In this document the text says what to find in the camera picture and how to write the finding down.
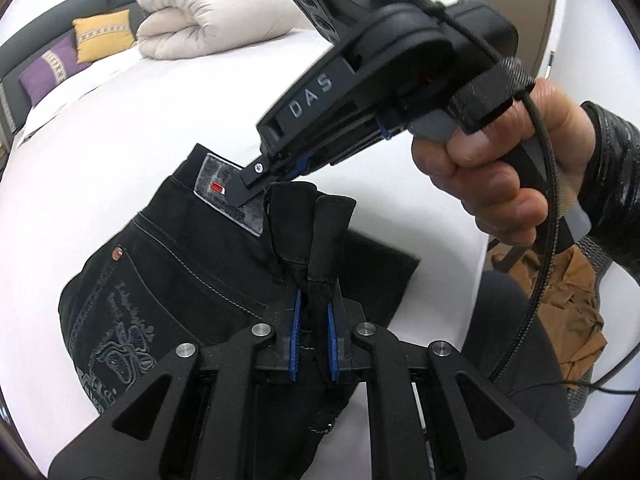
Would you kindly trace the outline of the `right hand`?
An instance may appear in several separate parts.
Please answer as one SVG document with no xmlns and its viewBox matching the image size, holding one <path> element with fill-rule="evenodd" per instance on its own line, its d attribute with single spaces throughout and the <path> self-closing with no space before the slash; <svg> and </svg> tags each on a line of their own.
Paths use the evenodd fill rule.
<svg viewBox="0 0 640 480">
<path fill-rule="evenodd" d="M 548 79 L 539 78 L 530 97 L 547 127 L 564 181 L 577 194 L 596 147 L 593 125 Z M 524 188 L 516 169 L 502 158 L 534 133 L 524 104 L 516 102 L 477 133 L 458 129 L 444 145 L 413 140 L 412 158 L 436 188 L 460 200 L 481 231 L 504 244 L 529 246 L 536 240 L 536 227 L 547 218 L 548 204 L 544 194 Z"/>
</svg>

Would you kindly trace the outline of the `black jacket sleeve forearm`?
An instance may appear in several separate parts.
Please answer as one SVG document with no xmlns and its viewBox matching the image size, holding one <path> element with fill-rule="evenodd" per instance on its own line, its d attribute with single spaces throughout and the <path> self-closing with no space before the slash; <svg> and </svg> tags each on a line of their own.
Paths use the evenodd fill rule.
<svg viewBox="0 0 640 480">
<path fill-rule="evenodd" d="M 582 103 L 596 134 L 578 195 L 589 236 L 633 278 L 639 277 L 639 129 L 606 108 Z"/>
</svg>

